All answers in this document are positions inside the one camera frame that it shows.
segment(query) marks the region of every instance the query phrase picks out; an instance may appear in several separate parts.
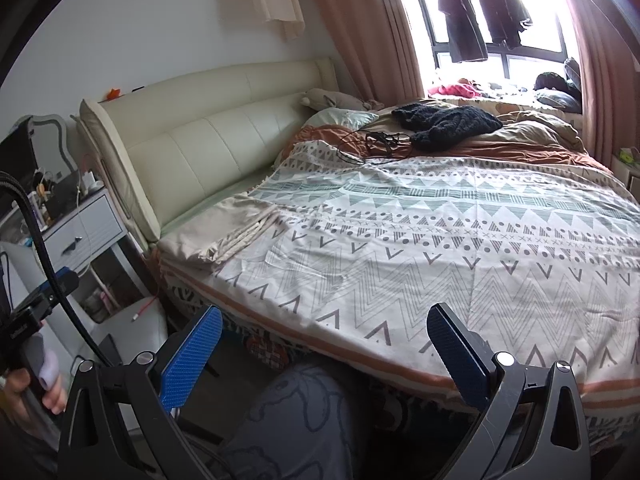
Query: person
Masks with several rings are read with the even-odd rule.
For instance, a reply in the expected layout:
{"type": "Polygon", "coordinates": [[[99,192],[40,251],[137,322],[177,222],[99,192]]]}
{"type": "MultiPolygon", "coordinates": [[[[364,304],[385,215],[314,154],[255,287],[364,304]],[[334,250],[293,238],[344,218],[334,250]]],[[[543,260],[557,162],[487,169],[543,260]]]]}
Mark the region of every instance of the person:
{"type": "MultiPolygon", "coordinates": [[[[7,376],[8,415],[2,418],[13,431],[7,433],[0,424],[3,479],[55,478],[55,453],[47,452],[37,439],[20,398],[28,385],[26,370],[7,376]],[[19,441],[6,446],[5,440],[16,432],[19,441]],[[29,455],[33,459],[24,467],[31,470],[20,469],[20,461],[29,455]]],[[[53,413],[65,409],[60,378],[42,402],[53,413]]],[[[352,480],[364,466],[371,430],[366,376],[312,354],[284,370],[257,397],[236,432],[218,449],[222,463],[212,464],[211,471],[220,480],[352,480]]]]}

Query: hanging clothes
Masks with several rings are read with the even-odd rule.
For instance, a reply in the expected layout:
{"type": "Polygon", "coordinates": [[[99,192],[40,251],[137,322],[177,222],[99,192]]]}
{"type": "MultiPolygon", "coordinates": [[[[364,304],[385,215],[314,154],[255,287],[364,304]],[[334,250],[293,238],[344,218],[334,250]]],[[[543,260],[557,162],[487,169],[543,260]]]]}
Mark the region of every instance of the hanging clothes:
{"type": "Polygon", "coordinates": [[[471,0],[438,0],[438,9],[446,17],[452,62],[487,60],[486,44],[471,0]]]}
{"type": "Polygon", "coordinates": [[[509,48],[520,46],[518,24],[513,21],[505,0],[480,0],[482,13],[494,43],[503,41],[509,48]]]}
{"type": "Polygon", "coordinates": [[[522,0],[504,0],[507,3],[507,10],[511,15],[511,19],[518,24],[518,31],[524,32],[525,29],[533,25],[531,15],[524,6],[522,0]]]}

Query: gray pants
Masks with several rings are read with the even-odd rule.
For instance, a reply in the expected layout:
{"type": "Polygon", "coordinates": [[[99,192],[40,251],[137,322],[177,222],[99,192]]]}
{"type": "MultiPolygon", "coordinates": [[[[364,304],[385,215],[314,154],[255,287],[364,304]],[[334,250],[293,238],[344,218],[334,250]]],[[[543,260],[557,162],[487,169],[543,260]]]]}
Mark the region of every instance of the gray pants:
{"type": "Polygon", "coordinates": [[[313,355],[263,391],[220,455],[239,480],[351,480],[362,468],[370,412],[366,377],[313,355]]]}

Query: hand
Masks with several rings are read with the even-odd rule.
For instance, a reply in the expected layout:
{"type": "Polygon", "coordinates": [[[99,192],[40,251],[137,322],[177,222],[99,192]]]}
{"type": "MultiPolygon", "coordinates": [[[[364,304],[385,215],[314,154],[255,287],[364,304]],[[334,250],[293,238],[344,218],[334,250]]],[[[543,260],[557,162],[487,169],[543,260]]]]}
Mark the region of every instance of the hand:
{"type": "MultiPolygon", "coordinates": [[[[29,412],[22,402],[22,393],[29,387],[31,378],[29,372],[20,368],[14,370],[6,376],[6,385],[4,394],[11,409],[10,415],[14,417],[25,430],[33,433],[34,423],[29,416],[29,412]]],[[[66,391],[62,387],[62,377],[58,376],[52,389],[50,389],[44,397],[42,403],[45,408],[51,410],[55,415],[63,412],[66,408],[66,391]]]]}

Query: headboard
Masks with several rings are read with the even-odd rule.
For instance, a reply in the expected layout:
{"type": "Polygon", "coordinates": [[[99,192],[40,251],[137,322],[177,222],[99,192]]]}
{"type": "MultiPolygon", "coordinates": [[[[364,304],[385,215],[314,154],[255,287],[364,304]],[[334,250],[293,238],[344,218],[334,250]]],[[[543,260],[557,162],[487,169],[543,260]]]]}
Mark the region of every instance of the headboard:
{"type": "Polygon", "coordinates": [[[162,226],[271,164],[311,116],[299,104],[310,88],[338,89],[329,58],[215,68],[83,100],[78,122],[127,227],[155,242],[162,226]]]}

